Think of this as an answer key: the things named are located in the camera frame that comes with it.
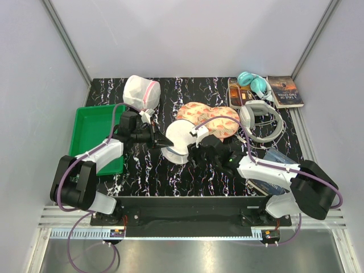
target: orange floral fabric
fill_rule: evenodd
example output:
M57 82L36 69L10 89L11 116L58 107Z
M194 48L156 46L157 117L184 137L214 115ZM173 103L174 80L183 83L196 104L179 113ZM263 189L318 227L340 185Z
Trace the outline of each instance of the orange floral fabric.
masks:
M227 115L239 120L238 113L230 107L210 107L199 102L189 102L182 106L177 113L177 119L187 119L195 125L199 125L209 118ZM206 124L210 135L217 138L228 138L236 133L239 124L227 118L217 118Z

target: table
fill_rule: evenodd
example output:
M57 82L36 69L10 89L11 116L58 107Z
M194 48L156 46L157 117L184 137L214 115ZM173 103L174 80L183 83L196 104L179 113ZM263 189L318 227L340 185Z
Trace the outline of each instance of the table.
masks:
M108 105L122 102L126 78L94 79L86 106ZM226 106L227 77L214 78L153 78L160 82L160 105L154 115L161 132L176 120L178 109L192 101L211 107ZM295 162L303 161L302 151L288 109L279 113L287 124L286 132L275 147ZM257 127L255 133L264 137L272 132L271 126ZM246 151L246 145L231 137L224 141L232 151ZM253 149L263 158L265 151ZM145 144L136 144L125 156L122 174L100 176L100 192L111 196L251 196L256 193L245 187L245 180L229 179L216 172L210 164L194 169L191 163L175 165L166 160L160 150L149 150Z

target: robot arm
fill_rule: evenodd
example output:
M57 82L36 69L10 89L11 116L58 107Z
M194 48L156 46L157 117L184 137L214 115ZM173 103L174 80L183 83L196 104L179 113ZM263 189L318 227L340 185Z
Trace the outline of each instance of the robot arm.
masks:
M196 143L188 146L188 159L195 166L206 167L206 163L210 163L230 177L258 179L287 190L280 196L267 196L256 215L246 216L253 225L268 218L294 213L305 213L318 220L326 218L336 193L326 185L297 173L309 173L338 189L315 162L305 160L302 164L283 164L251 158L242 152L231 152L214 135L208 135L205 126L197 131L193 129L191 134L196 136Z
M77 159L85 157L64 180L61 189L62 204L103 214L117 213L114 211L117 201L97 191L96 174L111 161L125 154L134 143L146 143L148 148L173 146L154 122L148 122L145 116L135 112L123 112L111 139L105 139L100 145L81 155L66 155L60 159L51 189L51 200L57 202L57 191L69 166Z

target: white walls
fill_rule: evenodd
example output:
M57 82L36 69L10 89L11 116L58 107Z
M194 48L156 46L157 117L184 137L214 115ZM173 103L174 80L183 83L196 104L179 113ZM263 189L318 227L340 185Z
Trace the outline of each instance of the white walls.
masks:
M41 1L2 1L0 41L0 267L19 273L87 85Z
M329 0L52 0L91 77L290 75Z
M364 2L344 0L296 80L318 163L337 182L364 268Z

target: book cover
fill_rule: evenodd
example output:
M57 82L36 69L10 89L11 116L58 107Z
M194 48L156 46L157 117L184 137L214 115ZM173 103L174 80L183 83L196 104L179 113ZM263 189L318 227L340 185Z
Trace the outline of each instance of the book cover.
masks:
M292 159L282 154L275 148L270 148L264 158L264 160L269 160L272 162L284 163L284 164L296 164ZM247 183L253 186L256 190L258 190L261 194L267 195L282 195L285 193L285 190L277 185L273 185L269 182L257 180L257 179L249 179Z
M237 79L230 78L227 81L229 88L229 105L233 109L239 109L247 101L254 99L252 92L250 91L250 85L240 86Z
M277 108L303 106L301 96L299 95L297 87L291 77L268 76L267 81L272 87L274 103Z

